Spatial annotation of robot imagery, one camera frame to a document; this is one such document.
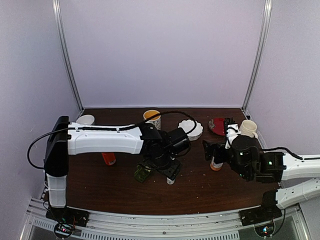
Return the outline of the large orange pill bottle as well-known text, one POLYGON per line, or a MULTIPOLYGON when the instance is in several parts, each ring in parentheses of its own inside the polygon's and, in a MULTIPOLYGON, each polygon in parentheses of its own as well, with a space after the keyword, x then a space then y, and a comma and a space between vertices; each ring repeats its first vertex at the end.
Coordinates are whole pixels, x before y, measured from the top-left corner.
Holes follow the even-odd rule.
POLYGON ((107 166, 112 166, 116 163, 116 157, 113 152, 102 152, 101 155, 107 166))

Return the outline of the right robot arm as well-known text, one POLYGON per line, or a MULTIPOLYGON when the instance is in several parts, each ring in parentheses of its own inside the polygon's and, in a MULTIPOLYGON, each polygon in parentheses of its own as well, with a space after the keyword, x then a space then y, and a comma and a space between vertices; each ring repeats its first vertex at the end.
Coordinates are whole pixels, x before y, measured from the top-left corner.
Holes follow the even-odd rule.
POLYGON ((202 145, 207 161, 229 164, 247 182, 270 184, 307 179, 291 187, 265 192, 256 210, 261 221, 268 220, 276 209, 283 210, 320 195, 319 155, 297 155, 285 147, 260 149, 256 138, 245 135, 228 137, 225 143, 204 140, 202 145))

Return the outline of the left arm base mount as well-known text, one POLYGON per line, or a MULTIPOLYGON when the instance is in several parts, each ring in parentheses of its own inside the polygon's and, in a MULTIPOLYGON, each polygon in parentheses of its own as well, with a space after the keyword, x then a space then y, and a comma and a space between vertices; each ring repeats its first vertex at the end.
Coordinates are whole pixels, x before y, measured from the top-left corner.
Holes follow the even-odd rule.
POLYGON ((70 225, 72 227, 86 227, 90 213, 85 210, 63 207, 56 208, 48 205, 46 218, 55 220, 58 223, 70 225))

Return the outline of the green pill organizer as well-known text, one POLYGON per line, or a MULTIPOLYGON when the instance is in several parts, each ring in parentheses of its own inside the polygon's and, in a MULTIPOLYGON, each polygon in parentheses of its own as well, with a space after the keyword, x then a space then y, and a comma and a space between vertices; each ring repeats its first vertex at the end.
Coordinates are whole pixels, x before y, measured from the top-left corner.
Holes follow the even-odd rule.
POLYGON ((134 179, 139 183, 143 183, 152 173, 153 169, 149 166, 138 163, 134 172, 134 179))

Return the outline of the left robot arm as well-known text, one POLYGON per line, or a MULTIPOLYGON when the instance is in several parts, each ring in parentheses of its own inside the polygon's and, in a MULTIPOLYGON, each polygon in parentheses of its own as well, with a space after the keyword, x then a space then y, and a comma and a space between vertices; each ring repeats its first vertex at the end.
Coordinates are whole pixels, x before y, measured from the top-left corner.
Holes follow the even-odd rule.
POLYGON ((141 155, 146 165, 169 180, 175 180, 191 143, 186 132, 176 128, 166 132, 143 121, 127 126, 83 125, 58 118, 46 143, 44 172, 47 178, 49 205, 61 222, 72 218, 66 207, 69 157, 86 153, 126 153, 141 155))

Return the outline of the small white pill bottle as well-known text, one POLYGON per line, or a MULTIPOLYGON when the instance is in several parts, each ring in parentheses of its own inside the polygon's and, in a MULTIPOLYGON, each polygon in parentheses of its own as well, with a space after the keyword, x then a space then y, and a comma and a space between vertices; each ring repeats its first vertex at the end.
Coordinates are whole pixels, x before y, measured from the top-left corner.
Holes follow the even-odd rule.
POLYGON ((168 185, 173 185, 173 184, 175 183, 175 179, 171 179, 171 178, 167 177, 167 178, 166 178, 166 183, 167 183, 168 185))

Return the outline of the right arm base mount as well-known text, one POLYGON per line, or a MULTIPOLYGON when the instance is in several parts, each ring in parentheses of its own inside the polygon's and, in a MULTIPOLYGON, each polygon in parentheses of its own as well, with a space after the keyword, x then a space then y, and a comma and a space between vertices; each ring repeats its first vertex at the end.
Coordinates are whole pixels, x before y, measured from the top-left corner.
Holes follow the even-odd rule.
POLYGON ((262 196, 260 206, 239 211, 242 226, 255 225, 280 218, 283 214, 282 210, 277 207, 277 192, 277 189, 267 191, 262 196))

